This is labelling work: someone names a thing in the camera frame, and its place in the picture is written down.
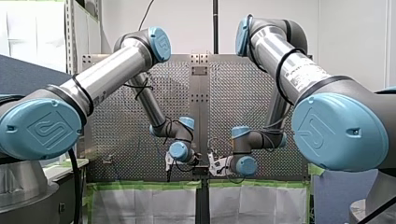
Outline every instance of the light blue joint cap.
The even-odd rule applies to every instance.
[[[288,135],[286,133],[283,133],[282,141],[280,141],[278,147],[285,147],[287,143],[288,143]]]
[[[175,142],[169,147],[169,153],[175,161],[184,162],[189,156],[189,149],[182,142]]]
[[[374,169],[386,158],[389,140],[376,114],[336,93],[314,94],[294,109],[294,141],[314,164],[334,171]]]
[[[396,91],[396,86],[394,86],[394,87],[387,87],[385,90],[386,90],[386,91]]]
[[[246,57],[248,48],[248,19],[244,18],[239,22],[236,32],[235,53],[238,56]]]
[[[148,40],[158,62],[164,63],[171,57],[171,42],[168,35],[160,27],[148,28]]]
[[[148,130],[149,130],[149,134],[151,134],[152,136],[155,136],[154,129],[152,128],[152,125],[149,126]]]
[[[69,150],[81,133],[81,120],[69,104],[34,99],[15,105],[0,118],[0,151],[20,160],[47,160]]]
[[[244,156],[236,163],[236,172],[239,175],[249,176],[256,174],[257,162],[251,156]]]
[[[189,117],[180,117],[178,121],[180,121],[180,123],[186,125],[190,129],[194,130],[194,122],[195,122],[194,119]]]
[[[231,138],[235,139],[250,132],[248,126],[236,126],[231,129]]]

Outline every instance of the black ring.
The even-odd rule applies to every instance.
[[[279,64],[277,65],[276,73],[275,73],[275,82],[276,82],[277,91],[279,91],[279,94],[282,96],[282,98],[291,105],[294,105],[294,103],[286,96],[285,92],[283,91],[283,88],[280,86],[280,71],[282,69],[283,63],[289,58],[289,56],[298,51],[300,51],[302,54],[305,54],[305,51],[303,49],[298,49],[298,48],[291,49],[289,52],[287,52],[282,56],[282,58],[279,61]]]
[[[0,105],[4,105],[6,103],[13,102],[13,101],[19,101],[23,97],[24,96],[22,96],[22,95],[6,95],[6,96],[2,96],[2,97],[0,97]]]
[[[340,80],[353,80],[353,79],[351,77],[345,77],[345,76],[328,77],[326,79],[323,79],[323,80],[315,83],[311,88],[309,88],[306,92],[304,92],[300,96],[300,98],[297,100],[296,104],[299,104],[303,99],[310,96],[312,93],[314,93],[318,89],[322,88],[323,86],[326,86],[330,83],[340,81]]]
[[[156,59],[156,57],[155,57],[155,55],[154,55],[154,52],[153,52],[152,49],[151,49],[150,44],[149,44],[148,42],[146,42],[144,39],[142,39],[142,38],[140,38],[140,37],[138,37],[138,36],[131,36],[131,37],[129,37],[129,38],[133,38],[133,39],[138,40],[140,43],[142,43],[142,44],[148,49],[148,52],[149,52],[149,54],[151,55],[151,62],[152,62],[152,65],[154,65],[154,64],[155,64],[154,59]]]
[[[165,119],[165,121],[162,124],[160,124],[158,126],[152,126],[152,125],[151,126],[152,126],[153,129],[156,129],[156,128],[162,127],[165,123],[166,123],[166,119]]]
[[[81,110],[81,108],[78,106],[78,104],[69,95],[67,95],[60,89],[53,87],[53,86],[48,86],[48,87],[44,88],[43,90],[52,92],[53,94],[59,96],[59,98],[61,98],[65,102],[67,102],[69,105],[71,105],[77,111],[79,118],[81,119],[82,126],[87,124],[87,118],[85,117],[84,112]]]
[[[181,138],[175,138],[175,141],[182,141],[182,142],[187,142],[187,143],[192,143],[192,141],[187,140],[187,139],[181,139]]]
[[[15,159],[15,158],[7,156],[7,157],[4,157],[4,158],[0,158],[0,165],[2,165],[2,164],[10,164],[10,163],[15,163],[15,162],[20,162],[20,161],[22,161],[22,160]]]
[[[376,91],[375,94],[378,95],[390,95],[390,94],[396,94],[396,90],[383,90],[383,91]]]
[[[90,116],[90,115],[93,113],[93,109],[94,109],[93,100],[92,100],[90,94],[87,92],[87,90],[85,90],[85,89],[81,86],[81,84],[78,82],[78,80],[76,79],[76,75],[77,75],[77,74],[74,74],[74,75],[72,76],[72,79],[73,79],[73,81],[76,83],[76,85],[78,86],[78,88],[79,88],[79,89],[84,93],[84,95],[87,97],[88,102],[89,102],[90,111],[89,111],[88,114],[87,114],[87,117],[88,117],[88,116]]]
[[[290,41],[291,41],[291,27],[290,27],[290,23],[287,20],[283,20],[283,22],[285,22],[285,24],[286,24],[286,39],[290,43]]]
[[[262,147],[260,147],[260,149],[262,149],[262,148],[264,148],[265,147],[265,144],[264,144],[264,133],[261,133],[260,132],[260,135],[262,136]]]

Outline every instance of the metal pole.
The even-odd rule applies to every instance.
[[[213,0],[213,53],[219,54],[219,0]]]

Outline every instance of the white cloth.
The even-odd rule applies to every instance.
[[[93,194],[92,224],[194,224],[195,189],[114,189]],[[306,189],[211,188],[212,224],[305,224]]]

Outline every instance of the wire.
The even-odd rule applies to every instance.
[[[274,122],[274,123],[272,123],[270,125],[264,126],[262,128],[263,129],[268,129],[268,128],[276,126],[278,123],[282,122],[285,118],[288,117],[290,111],[291,111],[291,106],[289,106],[288,110],[283,114],[283,116],[279,120],[277,120],[276,122]]]
[[[142,21],[140,22],[139,31],[142,29],[142,25],[145,22],[147,15],[149,14],[149,9],[151,8],[151,5],[153,2],[154,2],[154,0],[151,0],[151,2],[148,4],[148,8],[146,9],[145,16],[143,17]]]
[[[75,182],[75,214],[74,214],[74,222],[79,223],[79,214],[80,214],[80,205],[81,205],[81,194],[80,194],[80,177],[79,177],[79,169],[77,164],[76,155],[74,153],[73,148],[68,151],[70,161],[72,163],[72,169],[74,174],[74,182]]]
[[[263,148],[265,151],[267,151],[267,152],[274,152],[274,151],[275,151],[275,149],[276,149],[275,144],[274,144],[273,140],[271,140],[271,138],[268,137],[267,132],[266,132],[265,130],[252,130],[252,132],[254,132],[254,133],[259,133],[259,134],[262,136],[262,148]],[[268,142],[270,142],[272,148],[267,148],[267,147],[265,147],[265,142],[264,142],[265,140],[264,140],[264,138],[265,138]]]
[[[154,88],[152,86],[148,86],[148,83],[149,83],[149,78],[146,77],[146,79],[143,82],[142,86],[132,86],[132,85],[129,85],[129,84],[122,84],[122,86],[129,87],[131,89],[140,89],[139,92],[134,96],[134,99],[137,100],[137,97],[139,97],[140,93],[142,93],[145,88],[149,88],[152,91],[154,90]]]
[[[85,175],[87,173],[87,170],[85,167],[82,168],[81,170],[81,175],[82,175],[82,182],[81,182],[81,191],[80,191],[80,201],[79,201],[79,206],[80,206],[80,211],[82,211],[82,194],[84,193],[84,183],[85,183]]]
[[[166,182],[171,182],[172,168],[174,164],[175,160],[172,162],[172,164],[169,166],[169,170],[166,172]]]
[[[191,167],[190,169],[188,169],[188,170],[183,170],[183,169],[181,169],[181,168],[178,166],[177,161],[175,162],[175,165],[176,165],[177,169],[178,169],[180,172],[183,172],[183,173],[190,172],[190,171],[192,171],[192,170],[195,168],[195,166],[192,166],[192,167]]]
[[[246,179],[246,177],[245,177],[244,175],[242,176],[242,179],[241,179],[240,181],[233,181],[233,180],[229,177],[229,175],[227,174],[227,169],[229,168],[229,167],[227,166],[228,158],[229,158],[229,157],[227,157],[227,159],[225,159],[225,165],[224,165],[224,167],[225,167],[224,173],[225,173],[225,176],[227,177],[228,181],[230,181],[230,182],[233,183],[233,184],[240,184],[240,183],[244,182],[244,180]]]
[[[280,85],[280,71],[282,70],[283,63],[289,58],[289,56],[298,51],[300,51],[302,54],[305,54],[305,51],[303,49],[298,49],[298,48],[291,49],[289,52],[287,52],[282,56],[279,63],[277,64],[277,68],[275,72],[275,82],[276,82],[277,91],[279,91],[279,94],[282,96],[282,98],[290,105],[294,105],[294,103],[289,99],[289,97],[284,92],[282,86]]]
[[[166,144],[166,142],[168,141],[168,139],[169,139],[169,137],[170,137],[170,134],[171,134],[171,132],[172,132],[172,127],[173,127],[173,123],[174,123],[174,122],[180,124],[184,129],[186,129],[187,132],[189,132],[190,137],[191,137],[191,140],[187,140],[187,139],[178,139],[178,140],[185,141],[185,142],[190,142],[190,143],[194,140],[194,134],[193,134],[193,132],[192,132],[192,131],[190,130],[190,128],[187,127],[185,124],[183,124],[182,122],[180,122],[178,119],[171,119],[171,118],[169,118],[169,117],[165,117],[165,119],[167,119],[167,120],[169,120],[169,121],[168,121],[168,123],[167,123],[166,126],[165,126],[165,135],[166,135],[166,137],[165,137],[165,140],[163,141],[163,145]]]
[[[151,136],[151,137],[152,137],[152,141],[154,142],[155,149],[157,150],[157,154],[160,156],[160,159],[165,158],[165,155],[161,153],[160,148],[158,147],[156,137],[155,136]]]
[[[223,140],[223,139],[220,139],[220,138],[217,138],[217,137],[212,137],[212,138],[209,138],[209,139],[207,140],[207,148],[209,148],[210,150],[212,150],[214,153],[217,153],[217,151],[216,151],[216,150],[213,150],[213,148],[210,146],[210,143],[211,143],[213,140],[218,140],[218,141],[220,141],[220,142],[222,142],[222,143],[225,143],[226,145],[230,146],[231,148],[233,148],[233,145],[231,145],[231,144],[230,144],[229,142],[227,142],[226,140]],[[233,181],[233,180],[229,177],[229,174],[227,174],[227,169],[229,168],[229,166],[227,166],[227,163],[228,163],[228,159],[229,159],[230,155],[227,156],[227,158],[225,159],[225,165],[224,165],[223,167],[221,167],[220,170],[224,170],[225,176],[227,177],[228,181],[230,181],[230,182],[233,183],[233,184],[240,184],[240,183],[244,182],[244,180],[246,179],[245,176],[242,176],[242,179],[241,179],[240,181]]]
[[[229,146],[231,149],[233,149],[233,145],[231,145],[231,143],[229,143],[228,141],[223,140],[223,139],[221,139],[221,138],[212,137],[212,138],[209,138],[209,139],[207,140],[207,148],[209,148],[209,149],[210,149],[211,151],[213,151],[215,154],[217,154],[218,152],[217,152],[215,149],[213,149],[213,147],[212,147],[211,144],[210,144],[213,140],[218,140],[218,141],[220,141],[220,142],[226,144],[227,146]]]

